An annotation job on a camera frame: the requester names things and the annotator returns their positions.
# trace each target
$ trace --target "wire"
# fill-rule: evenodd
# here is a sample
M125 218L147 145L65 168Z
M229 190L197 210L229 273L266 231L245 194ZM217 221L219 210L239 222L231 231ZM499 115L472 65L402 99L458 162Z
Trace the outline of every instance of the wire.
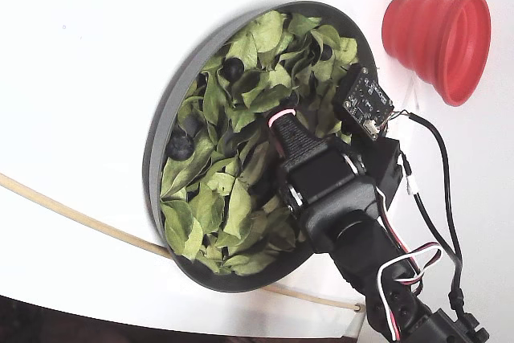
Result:
M437 251L436 255L438 255L438 257L437 257L437 259L434 259L434 257L432 259L430 259L429 263L427 264L427 267L432 267L432 266L434 266L434 264L436 264L441 259L441 256L443 255L443 252L444 252L444 250L441 248L441 246L437 243L425 244L425 245L421 246L420 248L417 248L416 250L412 251L411 253L401 255L399 257L396 257L396 258L388 261L387 263L382 264L380 266L380 268L378 268L378 273L377 273L378 294L380 295L381 301L384 304L385 316L387 318L387 325L389 326L389 329L391 332L391 337L392 337L393 341L399 341L401 339L401 336L400 336L400 332L399 332L399 328L396 323L396 320L394 319L393 312L391 311L391 308L390 308L389 304L387 303L386 295L384 294L384 288L382 287L382 281L381 281L382 274L386 268L390 267L394 263L397 263L398 261L414 258L416 256L422 255L424 253L427 253L428 251L433 251L433 250Z
M386 195L377 188L377 193L381 197L381 213L380 217L382 219L382 222L384 223L384 228L390 233L390 235L393 237L394 241L397 243L397 245L402 249L405 253L410 252L410 248L407 246L407 243L403 241L400 234L394 229L393 224L389 221L389 216L387 214L387 207L386 207ZM410 265L412 265L412 268L416 272L416 275L420 273L419 270L419 264L416 261L416 259L410 259ZM416 295L419 295L423 289L423 283L421 282L421 279L418 280L420 282L419 287L416 288Z

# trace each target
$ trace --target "black berry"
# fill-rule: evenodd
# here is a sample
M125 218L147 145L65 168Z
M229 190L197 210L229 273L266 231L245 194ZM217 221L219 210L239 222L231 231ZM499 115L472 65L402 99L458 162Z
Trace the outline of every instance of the black berry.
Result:
M222 76L229 82L235 82L244 73L244 63L239 58L225 59L221 70Z
M326 44L323 45L323 52L321 53L320 60L329 60L332 58L332 48Z
M166 146L166 155L175 161L184 161L194 153L193 138L186 132L173 132Z

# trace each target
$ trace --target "round tray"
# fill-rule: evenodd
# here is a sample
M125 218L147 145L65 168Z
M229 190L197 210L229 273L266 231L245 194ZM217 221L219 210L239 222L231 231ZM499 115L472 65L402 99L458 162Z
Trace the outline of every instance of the round tray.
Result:
M269 10L321 17L323 24L334 26L341 36L357 40L359 62L366 66L373 75L376 75L375 61L365 36L357 24L343 12L319 2L292 2ZM165 147L171 136L175 116L182 99L191 82L202 70L204 63L240 28L269 10L256 10L241 15L207 37L179 67L157 106L143 157L143 183L147 207L163 240L165 240L164 216L161 214L159 193L165 164ZM275 262L259 273L249 276L237 276L234 273L220 276L214 274L202 263L192 263L182 256L175 255L166 241L165 244L177 265L189 278L204 287L220 292L244 292L274 283L297 269L312 254L312 249L307 242L298 243L294 251L282 252Z

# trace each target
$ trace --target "dried leaf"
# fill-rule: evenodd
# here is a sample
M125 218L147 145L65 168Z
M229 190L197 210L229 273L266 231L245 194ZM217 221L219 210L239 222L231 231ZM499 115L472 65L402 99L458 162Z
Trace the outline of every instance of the dried leaf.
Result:
M165 216L166 241L177 255L182 255L186 240L193 229L193 213L187 202L174 200L162 202L161 210Z
M261 178L267 166L267 151L269 146L269 142L263 142L255 147L250 162L248 162L241 173L241 177L239 178L241 182L252 186Z
M232 188L232 194L230 195L226 225L223 228L223 231L229 235L241 238L241 228L244 219L250 214L250 212L250 195L246 191L244 184L239 179L236 179L234 187Z
M318 27L319 22L305 18L302 14L293 13L291 22L289 23L288 31L292 34L303 37L314 27Z
M198 194L190 202L193 216L199 221L205 233L216 232L219 229L224 207L225 200L203 183L200 183Z
M282 36L284 18L277 11L269 11L250 22L250 32L254 37L257 52L272 50Z
M180 165L180 171L176 174L176 166L171 165L169 168L169 174L166 174L166 167L163 172L162 181L171 180L170 185L166 184L166 189L161 188L161 197L165 198L167 195L174 194L175 192L182 189L184 186L188 186L202 171L210 160L210 155L214 145L210 142L209 134L203 129L194 138L194 153L191 156L192 160L189 161L188 165L184 168Z
M200 246L202 245L203 240L203 230L200 226L200 223L197 219L193 218L193 228L191 229L191 233L189 238L184 243L184 251L182 252L182 256L186 257L189 260L194 260L197 253L200 251Z

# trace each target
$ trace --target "black cable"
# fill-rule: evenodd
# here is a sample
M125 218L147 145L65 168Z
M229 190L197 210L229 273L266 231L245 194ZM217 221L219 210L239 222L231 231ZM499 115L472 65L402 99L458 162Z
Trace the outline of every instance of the black cable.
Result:
M460 249L459 238L457 237L457 231L455 230L455 224L453 221L453 214L451 213L451 194L450 194L450 165L448 163L448 152L447 147L444 145L443 137L439 131L433 126L428 120L413 114L409 113L408 116L414 122L425 126L430 130L432 135L435 137L439 145L439 150L441 151L441 158L443 159L443 177L444 177L444 202L446 204L447 210L447 222L448 228L450 230L451 242L453 243L453 248L455 249L455 254L459 257L460 261L463 260L463 254Z

